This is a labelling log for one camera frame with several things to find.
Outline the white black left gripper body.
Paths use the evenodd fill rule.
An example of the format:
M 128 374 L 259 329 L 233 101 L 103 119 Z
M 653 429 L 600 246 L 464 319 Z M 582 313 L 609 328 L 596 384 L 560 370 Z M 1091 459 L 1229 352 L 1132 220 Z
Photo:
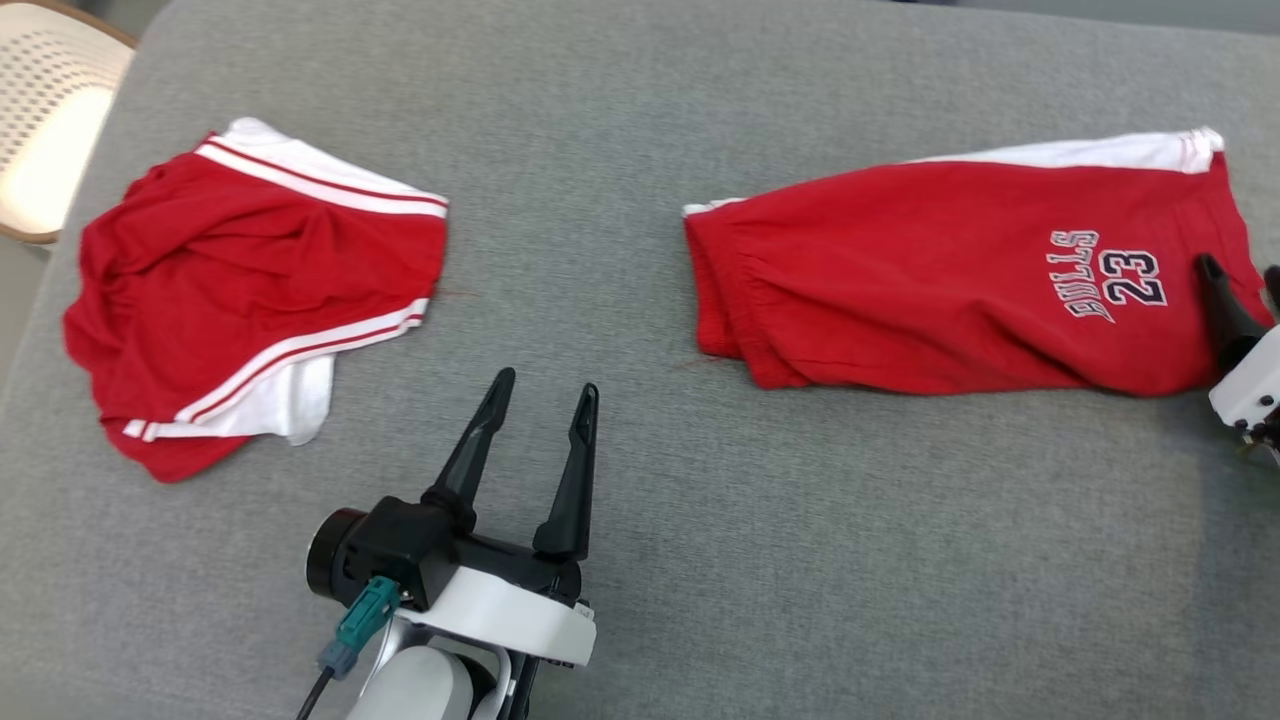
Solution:
M 589 528 L 581 512 L 553 512 L 526 550 L 457 529 L 440 506 L 387 497 L 371 512 L 356 512 L 346 528 L 346 579 L 364 585 L 381 577 L 398 588 L 374 666 L 408 648 L 415 626 L 588 665 L 598 635 L 581 601 Z

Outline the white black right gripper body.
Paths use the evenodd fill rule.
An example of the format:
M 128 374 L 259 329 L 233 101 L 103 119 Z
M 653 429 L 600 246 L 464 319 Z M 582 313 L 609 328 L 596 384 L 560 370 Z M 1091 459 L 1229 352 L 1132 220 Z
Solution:
M 1226 427 L 1277 432 L 1279 327 L 1272 327 L 1210 391 L 1210 405 Z

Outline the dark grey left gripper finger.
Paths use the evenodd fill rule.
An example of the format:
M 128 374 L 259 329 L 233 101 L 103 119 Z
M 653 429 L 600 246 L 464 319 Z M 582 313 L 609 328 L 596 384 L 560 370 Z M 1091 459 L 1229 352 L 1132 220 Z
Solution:
M 570 423 L 570 454 L 547 520 L 535 530 L 535 552 L 562 562 L 589 556 L 596 457 L 599 391 L 586 383 Z
M 492 441 L 506 421 L 515 382 L 516 370 L 511 366 L 495 374 L 440 474 L 422 493 L 422 503 L 445 510 L 456 530 L 475 528 L 474 501 Z

